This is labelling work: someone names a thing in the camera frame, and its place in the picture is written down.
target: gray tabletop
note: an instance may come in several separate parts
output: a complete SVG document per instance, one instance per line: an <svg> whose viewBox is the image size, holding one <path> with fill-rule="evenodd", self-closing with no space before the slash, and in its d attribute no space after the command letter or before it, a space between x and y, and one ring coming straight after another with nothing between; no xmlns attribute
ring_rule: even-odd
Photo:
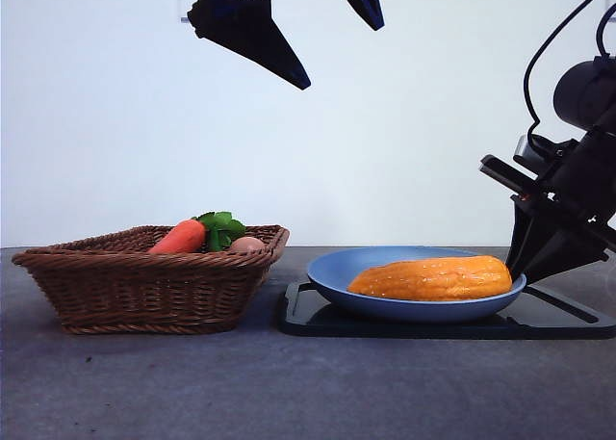
<svg viewBox="0 0 616 440"><path fill-rule="evenodd" d="M65 334L3 249L2 438L614 438L616 339L281 333L280 295L336 249L288 247L240 325L201 336ZM616 316L613 257L541 284Z"/></svg>

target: brown egg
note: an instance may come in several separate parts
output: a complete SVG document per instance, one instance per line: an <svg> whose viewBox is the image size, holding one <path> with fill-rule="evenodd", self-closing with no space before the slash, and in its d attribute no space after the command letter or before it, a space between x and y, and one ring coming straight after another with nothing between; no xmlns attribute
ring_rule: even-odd
<svg viewBox="0 0 616 440"><path fill-rule="evenodd" d="M266 245L263 241L252 236L242 236L238 238L229 247L230 252L252 252L254 250L263 249Z"/></svg>

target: white wall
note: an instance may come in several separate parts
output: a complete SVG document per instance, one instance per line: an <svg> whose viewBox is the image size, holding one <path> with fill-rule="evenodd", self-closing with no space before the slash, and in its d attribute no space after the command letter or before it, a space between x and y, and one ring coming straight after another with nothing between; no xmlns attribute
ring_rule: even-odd
<svg viewBox="0 0 616 440"><path fill-rule="evenodd" d="M291 246L506 246L511 192L479 160L511 162L526 64L581 1L381 0L374 32L345 0L273 0L299 91L197 39L177 0L2 0L2 246L209 210L285 225ZM553 140L581 137L552 92L595 56L604 8L533 73Z"/></svg>

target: blue bowl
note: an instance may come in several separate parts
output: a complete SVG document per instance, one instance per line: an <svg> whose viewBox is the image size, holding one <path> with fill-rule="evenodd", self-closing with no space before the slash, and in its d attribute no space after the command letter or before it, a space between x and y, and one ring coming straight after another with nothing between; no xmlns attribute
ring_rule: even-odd
<svg viewBox="0 0 616 440"><path fill-rule="evenodd" d="M526 285L522 274L511 291L488 298L452 301L375 298L347 291L350 282L370 267L400 260L478 255L466 250L426 246L372 246L325 254L308 264L308 277L317 291L346 310L373 318L415 323L460 323L489 317L513 302Z"/></svg>

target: black plastic tray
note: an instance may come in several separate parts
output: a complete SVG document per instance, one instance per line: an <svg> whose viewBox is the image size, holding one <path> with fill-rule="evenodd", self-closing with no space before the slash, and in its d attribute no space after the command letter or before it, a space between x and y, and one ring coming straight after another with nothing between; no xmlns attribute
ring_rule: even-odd
<svg viewBox="0 0 616 440"><path fill-rule="evenodd" d="M407 339L607 339L616 321L540 286L526 286L499 313L460 324L411 324L351 314L325 299L310 282L288 286L278 326L286 334Z"/></svg>

